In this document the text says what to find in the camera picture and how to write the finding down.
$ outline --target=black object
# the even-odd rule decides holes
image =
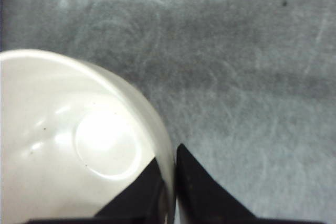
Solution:
[[[28,224],[164,224],[168,200],[160,169],[154,158],[138,178],[93,218],[40,219]]]
[[[214,181],[188,149],[177,148],[176,189],[181,224],[320,224],[257,218]]]

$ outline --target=black plastic piece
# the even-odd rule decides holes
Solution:
[[[164,224],[167,218],[167,192],[154,158],[129,187],[93,218],[39,219],[30,220],[28,224]]]
[[[257,218],[214,181],[183,144],[177,148],[176,159],[176,189],[181,224],[320,223]]]

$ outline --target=scratch mark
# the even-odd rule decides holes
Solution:
[[[326,10],[323,14],[323,17],[322,17],[322,22],[321,22],[321,25],[320,25],[320,30],[316,36],[316,39],[315,39],[315,42],[316,44],[320,43],[321,42],[321,38],[322,38],[322,35],[323,35],[323,32],[325,31],[326,27],[327,27],[327,24],[328,24],[328,19],[329,19],[329,15],[330,15],[330,7],[331,7],[331,4],[333,3],[332,0],[328,0],[328,4],[327,4],[327,7],[326,7]]]
[[[223,50],[221,48],[219,48],[219,51],[221,53],[224,54]],[[229,72],[230,72],[230,77],[232,77],[234,80],[236,80],[236,84],[237,86],[242,89],[242,85],[240,83],[240,78],[239,78],[239,74],[237,72],[237,70],[235,69],[235,67],[229,63],[227,60],[225,59],[222,59],[221,61],[218,61],[219,64],[221,64],[222,66],[224,66],[225,69],[228,69]]]
[[[159,4],[159,5],[163,5],[163,6],[165,6],[165,3],[163,2],[163,1],[161,1],[161,0],[148,0],[149,2],[154,2],[154,3],[157,3],[157,4]]]
[[[260,66],[261,66],[261,62],[262,62],[262,60],[261,60],[261,58],[262,58],[262,56],[263,56],[263,53],[262,53],[262,51],[260,50],[260,48],[259,47],[257,47],[257,46],[254,46],[253,47],[253,51],[254,51],[254,54],[255,54],[255,56],[256,56],[256,60],[255,60],[255,66],[256,66],[256,69],[260,69]]]
[[[151,51],[154,51],[156,49],[159,48],[159,44],[160,44],[160,41],[161,41],[161,35],[162,35],[162,32],[161,32],[161,16],[159,14],[159,12],[156,12],[155,13],[155,19],[156,19],[156,36],[155,36],[155,43],[154,43],[154,46],[152,46],[152,50]]]
[[[297,155],[294,155],[295,163],[299,166],[298,169],[295,169],[297,176],[299,177],[299,189],[296,193],[298,200],[304,200],[305,192],[307,191],[307,172],[305,166],[298,158]]]
[[[210,74],[210,76],[213,79],[212,89],[216,88],[218,86],[218,79],[217,79],[217,77],[214,75],[214,73],[211,70],[209,71],[209,74]]]
[[[269,139],[273,139],[276,135],[276,130],[278,127],[278,119],[274,117],[273,119],[273,124],[271,126],[270,134],[269,134]]]
[[[260,185],[266,180],[267,175],[267,156],[264,149],[262,149],[261,156],[263,159],[262,159],[262,172],[259,181]]]

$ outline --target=white bowl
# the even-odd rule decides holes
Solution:
[[[91,217],[156,157],[174,210],[174,161],[145,97],[115,74],[53,52],[1,59],[1,221]]]

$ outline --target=gray carpet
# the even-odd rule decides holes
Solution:
[[[131,82],[255,214],[336,222],[336,0],[2,0],[15,48]]]

